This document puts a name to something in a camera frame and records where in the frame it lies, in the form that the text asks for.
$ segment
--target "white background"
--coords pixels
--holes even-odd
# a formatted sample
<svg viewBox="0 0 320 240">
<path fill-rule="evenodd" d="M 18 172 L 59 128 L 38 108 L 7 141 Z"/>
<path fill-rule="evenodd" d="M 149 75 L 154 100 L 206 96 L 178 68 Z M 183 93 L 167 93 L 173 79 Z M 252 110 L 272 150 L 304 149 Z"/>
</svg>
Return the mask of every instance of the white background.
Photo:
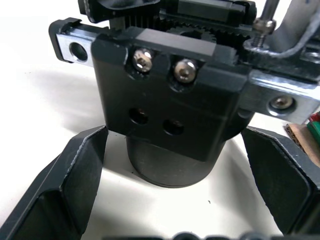
<svg viewBox="0 0 320 240">
<path fill-rule="evenodd" d="M 258 2 L 261 13 L 265 1 Z M 280 2 L 278 20 L 289 3 Z M 58 19 L 88 23 L 78 12 L 77 0 L 1 1 L 0 226 L 72 136 L 104 124 L 93 68 L 58 61 L 48 35 L 50 23 Z M 261 115 L 251 123 L 280 133 L 282 124 Z M 205 180 L 182 189 L 155 187 L 131 174 L 124 143 L 120 135 L 108 139 L 107 156 L 114 160 L 102 172 L 83 239 L 170 238 L 183 231 L 200 237 L 280 233 L 254 184 L 241 137 L 228 142 Z"/>
</svg>

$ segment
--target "black cylinder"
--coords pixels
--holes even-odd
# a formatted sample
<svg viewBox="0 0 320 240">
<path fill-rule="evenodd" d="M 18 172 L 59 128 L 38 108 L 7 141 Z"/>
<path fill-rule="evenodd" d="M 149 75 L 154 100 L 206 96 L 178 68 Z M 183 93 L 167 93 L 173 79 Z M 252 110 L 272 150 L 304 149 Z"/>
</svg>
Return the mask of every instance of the black cylinder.
<svg viewBox="0 0 320 240">
<path fill-rule="evenodd" d="M 211 172 L 225 143 L 207 161 L 198 161 L 132 137 L 126 138 L 126 144 L 132 166 L 141 178 L 165 188 L 182 188 L 198 183 Z"/>
</svg>

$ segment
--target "metal shaft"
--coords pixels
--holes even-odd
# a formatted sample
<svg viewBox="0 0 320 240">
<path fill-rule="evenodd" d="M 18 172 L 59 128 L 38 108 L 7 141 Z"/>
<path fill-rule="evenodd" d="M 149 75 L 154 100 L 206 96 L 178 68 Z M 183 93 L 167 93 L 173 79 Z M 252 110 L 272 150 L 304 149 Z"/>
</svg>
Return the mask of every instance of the metal shaft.
<svg viewBox="0 0 320 240">
<path fill-rule="evenodd" d="M 253 47 L 257 47 L 257 48 L 263 47 L 267 35 L 270 34 L 269 32 L 267 32 L 267 29 L 268 29 L 267 26 L 268 26 L 269 21 L 273 21 L 274 27 L 275 27 L 275 21 L 273 20 L 273 18 L 274 18 L 275 12 L 277 10 L 279 1 L 280 0 L 266 0 L 261 17 L 256 19 L 256 20 L 258 20 L 259 24 L 262 23 L 265 25 L 266 31 L 265 32 L 260 31 L 261 28 L 259 27 L 259 31 L 252 41 Z"/>
</svg>

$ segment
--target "black gear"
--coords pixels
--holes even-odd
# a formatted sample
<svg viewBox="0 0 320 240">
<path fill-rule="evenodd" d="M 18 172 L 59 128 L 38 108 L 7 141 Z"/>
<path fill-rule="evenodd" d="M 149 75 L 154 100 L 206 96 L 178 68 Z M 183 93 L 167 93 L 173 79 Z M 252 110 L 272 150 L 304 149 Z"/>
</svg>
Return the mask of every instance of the black gear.
<svg viewBox="0 0 320 240">
<path fill-rule="evenodd" d="M 209 31 L 205 29 L 197 28 L 197 27 L 192 27 L 192 26 L 172 27 L 167 32 L 171 34 L 194 38 L 194 39 L 201 39 L 208 42 L 215 43 L 217 41 L 215 35 L 213 35 Z"/>
</svg>

